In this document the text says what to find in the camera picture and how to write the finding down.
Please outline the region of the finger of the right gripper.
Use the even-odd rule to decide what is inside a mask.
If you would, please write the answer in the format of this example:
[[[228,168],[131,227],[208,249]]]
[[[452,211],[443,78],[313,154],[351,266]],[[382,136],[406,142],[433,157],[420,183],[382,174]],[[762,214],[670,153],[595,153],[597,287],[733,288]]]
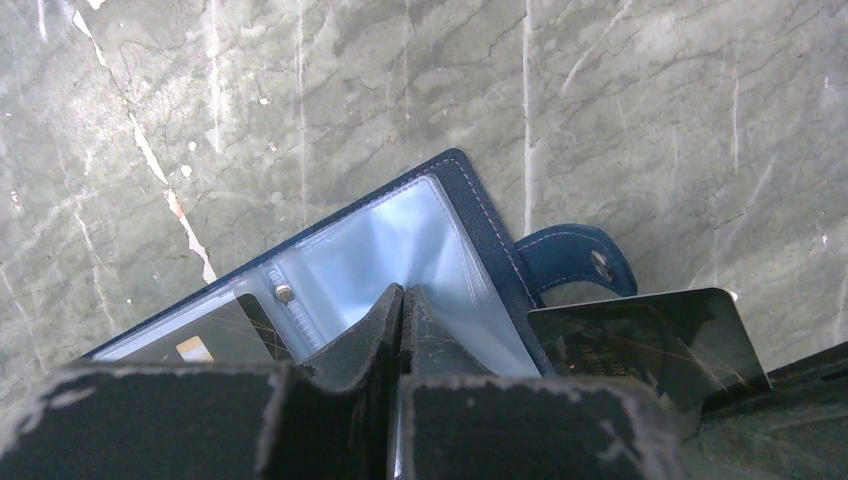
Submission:
[[[704,417],[683,445],[692,479],[847,477],[847,343],[769,379],[772,391]]]

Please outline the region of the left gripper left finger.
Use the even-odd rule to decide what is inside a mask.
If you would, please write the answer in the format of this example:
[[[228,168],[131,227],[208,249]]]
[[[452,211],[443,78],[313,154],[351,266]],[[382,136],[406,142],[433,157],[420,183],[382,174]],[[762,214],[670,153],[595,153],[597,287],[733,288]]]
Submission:
[[[1,450],[5,479],[387,479],[403,289],[302,363],[75,361]]]

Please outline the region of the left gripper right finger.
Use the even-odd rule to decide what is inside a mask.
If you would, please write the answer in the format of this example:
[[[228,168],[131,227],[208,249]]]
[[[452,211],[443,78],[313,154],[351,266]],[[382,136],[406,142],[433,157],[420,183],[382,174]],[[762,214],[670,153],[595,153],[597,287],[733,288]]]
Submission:
[[[405,479],[685,479],[676,428],[629,377],[499,377],[404,295],[397,457]]]

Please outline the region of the dark blue card holder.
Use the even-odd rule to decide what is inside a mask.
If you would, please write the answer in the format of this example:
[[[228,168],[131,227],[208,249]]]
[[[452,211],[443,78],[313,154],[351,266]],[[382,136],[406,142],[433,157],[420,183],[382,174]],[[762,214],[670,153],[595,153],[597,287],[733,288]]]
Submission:
[[[115,346],[232,294],[259,301],[302,361],[360,321],[390,285],[420,287],[443,327],[501,376],[548,370],[528,312],[554,287],[590,282],[619,296],[638,287],[601,229],[559,224],[515,240],[465,153],[449,149],[287,239],[161,313],[94,348]]]

